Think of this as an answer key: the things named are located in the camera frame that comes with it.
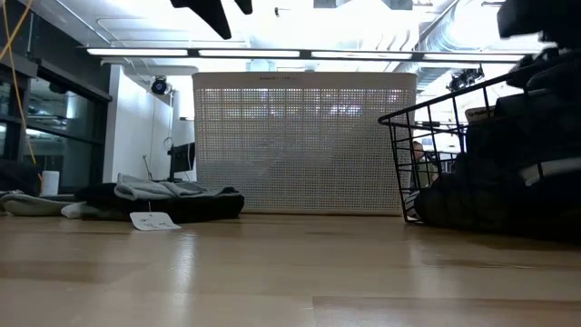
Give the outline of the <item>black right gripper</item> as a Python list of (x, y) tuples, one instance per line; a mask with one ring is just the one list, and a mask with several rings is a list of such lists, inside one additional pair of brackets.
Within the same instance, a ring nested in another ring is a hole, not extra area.
[(506, 0), (497, 12), (501, 38), (540, 33), (540, 40), (580, 45), (580, 0)]

